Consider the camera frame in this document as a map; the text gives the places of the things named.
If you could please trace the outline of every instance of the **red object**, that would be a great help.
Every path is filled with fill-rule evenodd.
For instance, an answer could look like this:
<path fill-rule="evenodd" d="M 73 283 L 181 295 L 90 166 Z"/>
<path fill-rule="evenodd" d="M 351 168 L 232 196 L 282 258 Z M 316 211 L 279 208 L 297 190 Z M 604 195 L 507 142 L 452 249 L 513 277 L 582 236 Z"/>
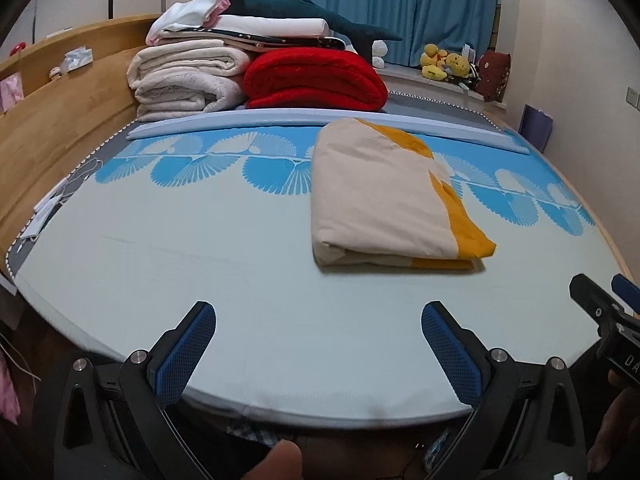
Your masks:
<path fill-rule="evenodd" d="M 353 52 L 292 47 L 256 59 L 244 74 L 247 108 L 343 108 L 380 110 L 386 86 Z"/>
<path fill-rule="evenodd" d="M 18 54 L 18 52 L 24 50 L 25 48 L 27 48 L 27 44 L 24 41 L 21 41 L 11 49 L 11 52 L 9 52 L 9 57 L 13 56 L 14 54 Z"/>
<path fill-rule="evenodd" d="M 485 101 L 496 101 L 504 92 L 511 70 L 511 55 L 487 50 L 476 64 L 480 81 L 474 90 Z"/>

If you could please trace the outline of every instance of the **dark green plush toy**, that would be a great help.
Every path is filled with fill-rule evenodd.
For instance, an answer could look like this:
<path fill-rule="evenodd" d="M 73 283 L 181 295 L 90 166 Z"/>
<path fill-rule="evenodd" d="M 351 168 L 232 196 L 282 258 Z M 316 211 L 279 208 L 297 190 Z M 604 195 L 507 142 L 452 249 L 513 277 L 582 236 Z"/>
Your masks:
<path fill-rule="evenodd" d="M 402 37 L 390 30 L 373 25 L 353 23 L 337 12 L 323 9 L 311 0 L 229 0 L 231 6 L 223 14 L 257 16 L 259 18 L 322 18 L 329 28 L 344 34 L 351 44 L 370 64 L 371 47 L 375 40 L 402 41 Z"/>

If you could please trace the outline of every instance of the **red comforter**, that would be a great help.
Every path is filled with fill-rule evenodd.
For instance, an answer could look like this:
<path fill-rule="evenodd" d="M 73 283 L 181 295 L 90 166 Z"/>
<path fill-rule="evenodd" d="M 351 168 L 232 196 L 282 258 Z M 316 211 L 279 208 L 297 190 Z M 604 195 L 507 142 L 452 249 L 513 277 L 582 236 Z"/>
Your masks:
<path fill-rule="evenodd" d="M 247 108 L 344 108 L 374 112 L 386 103 L 380 76 L 358 54 L 326 48 L 273 50 L 244 74 Z"/>

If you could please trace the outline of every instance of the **wooden headboard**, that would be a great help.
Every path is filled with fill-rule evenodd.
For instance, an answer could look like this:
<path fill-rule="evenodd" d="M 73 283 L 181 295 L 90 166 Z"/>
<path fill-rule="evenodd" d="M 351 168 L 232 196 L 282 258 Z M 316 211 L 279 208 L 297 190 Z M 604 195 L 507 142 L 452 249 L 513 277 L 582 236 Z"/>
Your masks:
<path fill-rule="evenodd" d="M 0 64 L 20 72 L 25 98 L 0 116 L 0 251 L 5 254 L 33 206 L 92 150 L 135 117 L 127 85 L 131 58 L 145 46 L 156 14 L 94 23 L 41 41 Z M 94 62 L 49 81 L 79 46 Z M 4 258 L 1 270 L 7 274 Z"/>

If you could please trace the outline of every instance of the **wall outlet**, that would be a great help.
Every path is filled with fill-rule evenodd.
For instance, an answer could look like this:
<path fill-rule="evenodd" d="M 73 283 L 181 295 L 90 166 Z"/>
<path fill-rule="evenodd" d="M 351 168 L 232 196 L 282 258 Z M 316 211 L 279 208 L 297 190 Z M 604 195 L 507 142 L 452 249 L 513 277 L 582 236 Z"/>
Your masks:
<path fill-rule="evenodd" d="M 626 89 L 626 102 L 633 108 L 638 106 L 638 92 L 631 87 Z"/>

